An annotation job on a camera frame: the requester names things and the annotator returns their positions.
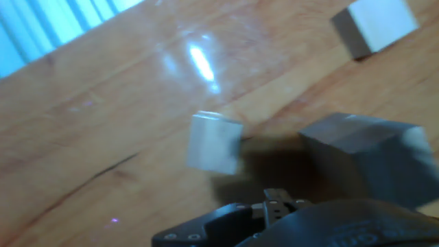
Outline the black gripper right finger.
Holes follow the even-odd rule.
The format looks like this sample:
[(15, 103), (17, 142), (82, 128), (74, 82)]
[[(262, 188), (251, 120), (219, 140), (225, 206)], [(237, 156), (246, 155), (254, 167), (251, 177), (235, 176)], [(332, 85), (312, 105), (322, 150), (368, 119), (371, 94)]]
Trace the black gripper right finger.
[(282, 190), (281, 197), (283, 204), (289, 211), (297, 211), (312, 206), (312, 202), (302, 198), (293, 198), (286, 190)]

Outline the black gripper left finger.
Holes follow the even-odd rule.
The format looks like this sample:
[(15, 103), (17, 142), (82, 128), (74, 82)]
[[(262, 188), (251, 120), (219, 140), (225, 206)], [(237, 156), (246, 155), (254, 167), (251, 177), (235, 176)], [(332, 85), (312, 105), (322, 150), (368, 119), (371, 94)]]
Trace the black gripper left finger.
[(283, 216), (283, 190), (266, 189), (262, 203), (232, 203), (155, 234), (153, 247), (249, 246)]

